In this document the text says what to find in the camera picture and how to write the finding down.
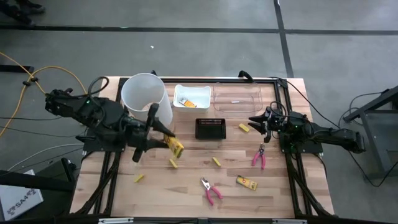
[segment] pink-handled pliers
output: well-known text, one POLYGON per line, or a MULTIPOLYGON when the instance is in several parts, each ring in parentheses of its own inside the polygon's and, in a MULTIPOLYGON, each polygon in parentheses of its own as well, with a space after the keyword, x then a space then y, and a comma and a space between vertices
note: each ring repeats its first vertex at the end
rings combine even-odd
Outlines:
POLYGON ((211 205, 214 204, 214 201, 213 199, 211 199, 210 190, 214 191, 214 193, 217 194, 219 199, 223 199, 223 196, 220 194, 220 192, 215 187, 210 186, 209 182, 205 178, 202 177, 200 180, 203 183, 203 185, 206 187, 206 196, 211 205))
POLYGON ((256 153, 256 155, 254 156, 253 162, 251 163, 252 166, 256 165, 258 157, 261 156, 261 169, 265 169, 266 168, 266 156, 264 155, 265 146, 266 145, 264 143, 261 143, 260 149, 256 153))

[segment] clear plastic tray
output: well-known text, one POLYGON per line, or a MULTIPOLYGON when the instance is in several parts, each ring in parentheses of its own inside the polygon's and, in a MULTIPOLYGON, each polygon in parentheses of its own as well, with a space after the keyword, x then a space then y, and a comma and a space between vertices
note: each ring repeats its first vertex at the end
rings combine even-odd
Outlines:
POLYGON ((262 109, 261 88, 257 83, 213 85, 214 108, 222 112, 249 113, 262 109))

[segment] white cable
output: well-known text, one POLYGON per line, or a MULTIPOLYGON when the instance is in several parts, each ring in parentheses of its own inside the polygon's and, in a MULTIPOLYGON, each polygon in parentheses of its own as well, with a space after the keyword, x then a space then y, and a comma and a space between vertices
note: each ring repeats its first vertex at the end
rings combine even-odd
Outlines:
POLYGON ((78 143, 76 143, 76 144, 64 144, 64 145, 60 145, 60 146, 53 146, 53 147, 50 147, 50 148, 47 148, 47 149, 43 149, 43 150, 41 150, 40 152, 36 152, 35 154, 29 156, 28 158, 26 158, 26 159, 24 159, 24 160, 22 160, 22 161, 20 161, 20 162, 17 162, 15 165, 13 165, 13 166, 12 166, 10 169, 8 169, 7 171, 10 171, 12 168, 18 166, 19 164, 25 162, 26 160, 28 160, 28 159, 30 159, 30 158, 32 158, 32 157, 35 157, 35 156, 39 155, 39 154, 42 153, 42 152, 45 152, 45 151, 48 151, 48 150, 51 150, 51 149, 57 149, 57 148, 60 148, 60 147, 66 147, 66 146, 82 146, 82 145, 84 145, 84 144, 78 144, 78 143))

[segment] black container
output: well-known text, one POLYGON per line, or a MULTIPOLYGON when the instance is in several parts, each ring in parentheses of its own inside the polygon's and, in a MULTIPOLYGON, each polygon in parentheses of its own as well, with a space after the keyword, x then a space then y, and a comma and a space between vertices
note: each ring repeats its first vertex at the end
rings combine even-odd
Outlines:
POLYGON ((195 137, 200 140, 226 139, 225 119, 197 118, 195 137))

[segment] yellow block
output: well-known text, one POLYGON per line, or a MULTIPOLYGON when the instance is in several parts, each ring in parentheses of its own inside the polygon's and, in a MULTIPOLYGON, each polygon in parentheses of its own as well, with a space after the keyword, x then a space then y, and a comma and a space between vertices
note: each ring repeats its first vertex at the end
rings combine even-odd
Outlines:
POLYGON ((213 157, 213 160, 218 166, 221 166, 221 164, 220 164, 220 162, 218 162, 217 158, 213 157))
POLYGON ((246 127, 244 124, 240 124, 239 127, 245 132, 249 132, 250 131, 250 129, 248 127, 246 127))
POLYGON ((176 168, 176 169, 178 168, 178 166, 176 165, 176 163, 172 159, 169 159, 169 161, 173 165, 174 168, 176 168))
POLYGON ((142 178, 144 178, 144 175, 140 174, 140 175, 134 180, 134 183, 137 183, 137 182, 140 181, 142 178))
POLYGON ((252 180, 249 180, 247 178, 244 178, 242 176, 238 176, 238 178, 236 178, 236 183, 241 184, 249 189, 252 190, 256 190, 257 189, 257 182, 254 182, 252 180))
POLYGON ((168 135, 164 135, 164 141, 173 152, 173 155, 177 158, 180 158, 182 151, 184 150, 184 146, 180 143, 180 141, 177 138, 170 137, 168 135))

